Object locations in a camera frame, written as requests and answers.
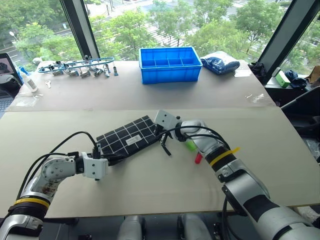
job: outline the window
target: window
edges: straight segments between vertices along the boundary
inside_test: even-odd
[[[39,58],[81,59],[59,0],[3,1],[0,26],[0,53],[28,71],[36,69]]]
[[[320,13],[313,19],[280,68],[309,75],[320,65]]]
[[[84,0],[101,57],[138,60],[139,48],[193,46],[257,61],[291,1]]]

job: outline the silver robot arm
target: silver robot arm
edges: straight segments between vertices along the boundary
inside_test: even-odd
[[[25,187],[20,198],[8,210],[0,227],[0,240],[36,240],[59,184],[76,174],[99,180],[108,173],[108,160],[93,158],[86,152],[69,156],[51,156]]]
[[[180,117],[160,110],[154,122],[177,140],[190,138],[198,151],[212,167],[221,183],[222,191],[233,209],[242,216],[248,216],[264,240],[319,240],[320,229],[312,226],[296,212],[270,200],[265,185],[234,156],[219,136],[208,129],[201,120],[182,121]]]

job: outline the blue plastic bin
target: blue plastic bin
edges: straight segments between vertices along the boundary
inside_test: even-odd
[[[143,84],[195,82],[202,63],[192,46],[140,48]]]

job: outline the green box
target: green box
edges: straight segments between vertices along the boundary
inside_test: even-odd
[[[286,75],[283,71],[279,71],[279,73],[275,76],[275,79],[280,84],[280,86],[283,88],[288,87],[290,84],[289,79],[286,77]]]

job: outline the white bottle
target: white bottle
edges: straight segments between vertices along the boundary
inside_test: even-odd
[[[23,78],[24,84],[30,89],[30,91],[32,93],[36,92],[38,90],[38,87],[35,84],[35,82],[31,79],[31,77],[25,74],[23,71],[20,71],[20,74]]]

